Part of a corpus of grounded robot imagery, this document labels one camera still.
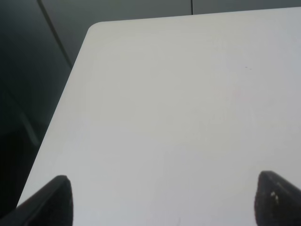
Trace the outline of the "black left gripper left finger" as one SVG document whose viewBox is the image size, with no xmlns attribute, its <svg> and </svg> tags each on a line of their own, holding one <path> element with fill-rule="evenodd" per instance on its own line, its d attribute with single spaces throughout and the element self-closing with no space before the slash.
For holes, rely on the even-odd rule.
<svg viewBox="0 0 301 226">
<path fill-rule="evenodd" d="M 71 182 L 59 175 L 0 220 L 2 226 L 71 226 Z"/>
</svg>

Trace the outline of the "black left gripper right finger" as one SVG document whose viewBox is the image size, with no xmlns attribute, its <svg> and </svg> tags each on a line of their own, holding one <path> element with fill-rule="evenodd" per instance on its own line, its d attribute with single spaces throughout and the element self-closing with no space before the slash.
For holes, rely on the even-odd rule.
<svg viewBox="0 0 301 226">
<path fill-rule="evenodd" d="M 301 190 L 273 171 L 262 171 L 258 176 L 254 215 L 258 226 L 299 226 Z"/>
</svg>

